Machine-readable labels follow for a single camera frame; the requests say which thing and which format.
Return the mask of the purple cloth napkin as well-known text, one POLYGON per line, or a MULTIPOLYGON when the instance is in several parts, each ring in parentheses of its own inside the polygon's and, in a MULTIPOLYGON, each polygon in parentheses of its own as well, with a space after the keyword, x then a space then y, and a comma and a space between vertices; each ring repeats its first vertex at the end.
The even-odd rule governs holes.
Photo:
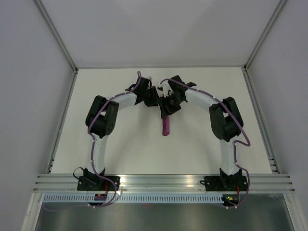
POLYGON ((162 135, 168 136, 170 134, 170 120, 169 116, 162 119, 162 135))

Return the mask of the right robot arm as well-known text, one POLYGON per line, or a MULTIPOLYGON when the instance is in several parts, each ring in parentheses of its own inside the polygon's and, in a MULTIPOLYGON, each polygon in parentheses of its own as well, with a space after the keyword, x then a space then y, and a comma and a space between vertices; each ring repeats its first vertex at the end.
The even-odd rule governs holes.
POLYGON ((244 133, 244 122, 235 102, 228 97, 218 99, 196 88, 196 84, 184 83, 179 76, 167 78, 170 90, 166 95, 157 97, 163 120, 163 134, 169 132, 169 116, 181 109, 181 103, 192 103, 208 111, 213 134, 219 140, 221 166, 218 177, 205 176, 200 182, 207 191, 247 190, 249 177, 237 162, 236 145, 239 135, 244 133))

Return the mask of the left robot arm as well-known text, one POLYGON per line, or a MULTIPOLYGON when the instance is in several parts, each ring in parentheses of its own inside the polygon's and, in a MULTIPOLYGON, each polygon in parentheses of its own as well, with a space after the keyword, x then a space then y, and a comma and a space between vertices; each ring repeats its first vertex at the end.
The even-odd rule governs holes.
POLYGON ((85 124, 91 136, 90 161, 82 169, 78 179, 79 191, 102 191, 112 183, 115 177, 105 176, 105 151, 109 135, 113 132, 117 114, 120 110, 143 102, 146 106, 157 106, 158 94, 152 86, 150 77, 138 76, 137 82, 123 93, 110 98, 96 96, 86 117, 85 124))

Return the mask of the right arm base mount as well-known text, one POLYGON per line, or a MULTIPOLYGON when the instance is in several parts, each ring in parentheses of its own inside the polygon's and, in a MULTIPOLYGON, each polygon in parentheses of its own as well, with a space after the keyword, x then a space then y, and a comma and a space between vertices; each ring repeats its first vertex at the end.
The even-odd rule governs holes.
POLYGON ((201 181, 206 192, 223 192, 223 202, 237 205, 240 202, 240 193, 247 192, 248 179, 245 176, 205 176, 201 181))

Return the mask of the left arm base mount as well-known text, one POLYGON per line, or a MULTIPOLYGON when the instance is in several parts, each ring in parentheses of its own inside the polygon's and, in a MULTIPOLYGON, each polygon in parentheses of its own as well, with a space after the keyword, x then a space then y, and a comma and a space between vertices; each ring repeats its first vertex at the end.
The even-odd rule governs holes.
POLYGON ((115 188, 111 181, 115 183, 116 190, 119 189, 120 177, 107 176, 109 180, 104 180, 95 176, 94 178, 79 177, 77 191, 95 192, 94 201, 106 201, 113 197, 115 188))

